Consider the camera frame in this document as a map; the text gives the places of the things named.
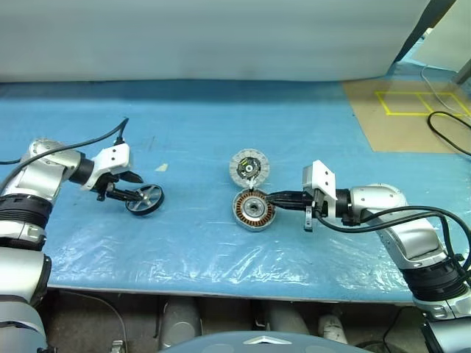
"floor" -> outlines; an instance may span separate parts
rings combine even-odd
[[[130,353],[156,352],[159,313],[166,297],[142,294],[88,293],[112,303],[122,314]],[[246,299],[198,298],[203,334],[263,329],[259,301]],[[349,344],[380,341],[399,308],[389,304],[322,304],[297,302],[294,306],[305,319],[311,334],[317,333],[319,315],[335,310]],[[122,339],[120,323],[112,310],[93,299],[67,292],[50,291],[38,311],[43,317],[49,343],[59,352],[108,353],[113,340]],[[420,333],[422,316],[413,307],[401,310],[388,334],[391,353],[426,353]],[[387,352],[380,347],[371,352]]]

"white disc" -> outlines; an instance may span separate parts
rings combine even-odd
[[[256,149],[243,149],[229,163],[230,177],[243,188],[256,188],[265,181],[269,173],[268,158]]]

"plastic sheet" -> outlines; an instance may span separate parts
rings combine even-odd
[[[40,136],[85,140],[123,116],[130,118],[124,136],[133,170],[161,185],[166,200],[157,212],[138,218],[120,202],[97,202],[93,193],[64,184],[44,247],[53,262],[51,286],[410,300],[376,234],[344,235],[320,225],[306,233],[303,214],[287,210],[278,210],[261,233],[237,226],[231,202],[240,188],[228,163],[248,147],[270,160],[270,176],[261,186],[267,192],[300,190],[302,167],[320,159],[336,173],[339,188],[389,183],[410,204],[443,207],[470,221],[469,162],[454,154],[373,153],[339,83],[0,85],[0,155],[19,157]],[[83,151],[92,157],[111,143]],[[456,248],[467,249],[456,225],[451,229]]]

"circular metal part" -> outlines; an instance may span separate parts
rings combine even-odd
[[[253,189],[259,186],[269,173],[268,158],[256,149],[243,149],[229,163],[230,177],[243,188]]]
[[[233,213],[239,225],[251,232],[260,232],[275,219],[275,206],[265,200],[261,190],[243,190],[233,201]]]
[[[126,201],[126,208],[133,215],[147,215],[161,206],[164,195],[158,185],[146,185],[136,190],[141,196],[140,201]]]

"blue table mat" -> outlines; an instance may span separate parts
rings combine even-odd
[[[431,78],[451,73],[430,69]],[[389,76],[419,79],[419,67]],[[75,143],[126,116],[133,171],[159,184],[155,213],[131,215],[121,202],[65,183],[47,226],[49,285],[91,290],[213,294],[279,299],[408,302],[400,272],[375,233],[345,235],[303,213],[278,210],[253,233],[233,219],[240,187],[228,172],[244,148],[261,150],[271,173],[266,192],[300,190],[302,167],[322,160],[337,187],[384,182],[409,204],[470,216],[470,161],[458,154],[375,153],[340,82],[144,81],[0,84],[0,156],[22,155],[31,140]],[[85,147],[92,157],[113,140]],[[166,171],[156,171],[162,164]],[[4,177],[10,167],[0,169]],[[118,185],[132,187],[120,182]],[[432,223],[440,233],[438,222]],[[453,244],[467,254],[461,231]]]

